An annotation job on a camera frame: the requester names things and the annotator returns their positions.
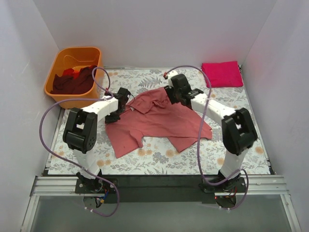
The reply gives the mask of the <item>salmon pink polo shirt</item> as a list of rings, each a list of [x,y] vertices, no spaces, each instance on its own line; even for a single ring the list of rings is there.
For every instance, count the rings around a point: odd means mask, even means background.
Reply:
[[[105,131],[120,158],[142,148],[143,137],[167,137],[178,152],[197,142],[197,138],[212,139],[212,129],[193,110],[180,103],[171,104],[164,90],[143,92],[135,97],[120,120],[106,124]]]

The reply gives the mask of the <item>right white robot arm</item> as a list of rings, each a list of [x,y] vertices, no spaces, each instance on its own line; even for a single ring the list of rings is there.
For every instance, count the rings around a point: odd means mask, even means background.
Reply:
[[[174,70],[164,73],[164,78],[168,81],[165,91],[172,104],[180,103],[221,126],[225,160],[217,176],[204,182],[208,186],[219,186],[224,192],[231,191],[236,186],[245,155],[258,138],[249,111],[235,110],[212,100],[210,94],[192,89],[186,76]]]

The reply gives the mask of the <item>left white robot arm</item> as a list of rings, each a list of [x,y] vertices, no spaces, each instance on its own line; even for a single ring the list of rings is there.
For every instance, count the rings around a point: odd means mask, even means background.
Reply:
[[[81,166],[78,177],[87,179],[86,187],[92,193],[100,192],[103,187],[102,180],[96,177],[100,168],[93,151],[97,141],[98,123],[104,120],[110,124],[120,120],[130,95],[128,89],[121,87],[113,95],[106,94],[89,106],[72,108],[69,112],[63,141],[73,150]]]

